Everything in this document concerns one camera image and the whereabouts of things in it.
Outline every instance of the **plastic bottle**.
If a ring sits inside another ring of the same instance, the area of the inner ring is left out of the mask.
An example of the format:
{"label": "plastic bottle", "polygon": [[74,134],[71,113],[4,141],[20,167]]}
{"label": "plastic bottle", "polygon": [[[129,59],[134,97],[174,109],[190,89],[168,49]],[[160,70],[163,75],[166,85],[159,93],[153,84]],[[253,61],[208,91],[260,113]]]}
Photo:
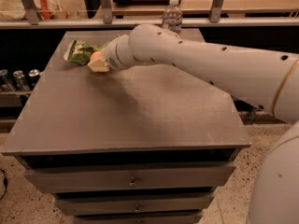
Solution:
{"label": "plastic bottle", "polygon": [[178,0],[169,0],[169,6],[163,14],[162,27],[177,34],[180,34],[183,13]]}

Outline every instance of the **white robotic arm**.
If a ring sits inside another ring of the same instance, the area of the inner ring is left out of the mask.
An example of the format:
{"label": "white robotic arm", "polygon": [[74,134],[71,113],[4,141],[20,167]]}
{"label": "white robotic arm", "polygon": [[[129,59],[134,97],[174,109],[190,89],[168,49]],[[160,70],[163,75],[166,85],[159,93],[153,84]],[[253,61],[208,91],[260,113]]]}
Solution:
{"label": "white robotic arm", "polygon": [[[181,39],[158,26],[137,26],[105,49],[108,65],[174,65],[234,97],[294,124],[299,120],[299,54]],[[263,161],[248,224],[299,223],[299,122]]]}

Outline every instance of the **silver can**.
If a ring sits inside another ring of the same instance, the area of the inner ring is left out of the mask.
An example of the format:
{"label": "silver can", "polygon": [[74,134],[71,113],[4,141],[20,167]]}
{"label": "silver can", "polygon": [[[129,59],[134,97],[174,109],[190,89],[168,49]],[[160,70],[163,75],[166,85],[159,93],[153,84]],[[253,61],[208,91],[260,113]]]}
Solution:
{"label": "silver can", "polygon": [[24,75],[24,73],[21,70],[15,71],[13,73],[13,76],[15,77],[15,80],[17,81],[18,86],[20,87],[20,89],[22,91],[29,91],[30,90],[30,87],[27,83],[26,76]]}
{"label": "silver can", "polygon": [[3,81],[2,88],[4,91],[15,91],[13,79],[9,76],[8,70],[0,70],[0,78]]}
{"label": "silver can", "polygon": [[30,85],[31,87],[34,87],[36,85],[36,83],[38,82],[39,80],[39,75],[40,75],[40,71],[37,70],[37,69],[34,69],[34,70],[31,70],[29,73],[28,73],[28,76],[30,78]]}

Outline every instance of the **speckled floor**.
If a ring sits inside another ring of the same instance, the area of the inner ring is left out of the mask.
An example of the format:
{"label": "speckled floor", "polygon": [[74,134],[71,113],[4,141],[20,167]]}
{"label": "speckled floor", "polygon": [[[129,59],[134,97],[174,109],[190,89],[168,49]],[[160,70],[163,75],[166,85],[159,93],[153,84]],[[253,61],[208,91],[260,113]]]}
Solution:
{"label": "speckled floor", "polygon": [[[288,129],[286,124],[247,125],[252,138],[251,148],[237,156],[236,169],[226,185],[217,188],[215,199],[200,224],[245,224],[250,194],[264,155]],[[7,138],[0,133],[0,146]],[[24,168],[14,158],[0,155],[0,169],[8,179],[7,194],[0,201],[1,224],[70,224],[72,217],[64,216],[55,206],[54,198],[42,194],[24,177]],[[0,173],[0,196],[4,191]]]}

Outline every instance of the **white bottle cap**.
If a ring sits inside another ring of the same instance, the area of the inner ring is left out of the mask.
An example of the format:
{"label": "white bottle cap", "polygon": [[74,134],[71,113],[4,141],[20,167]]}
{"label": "white bottle cap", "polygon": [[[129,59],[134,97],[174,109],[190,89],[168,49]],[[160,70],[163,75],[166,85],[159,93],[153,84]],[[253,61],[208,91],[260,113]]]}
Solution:
{"label": "white bottle cap", "polygon": [[178,5],[178,0],[169,0],[169,4],[173,6]]}

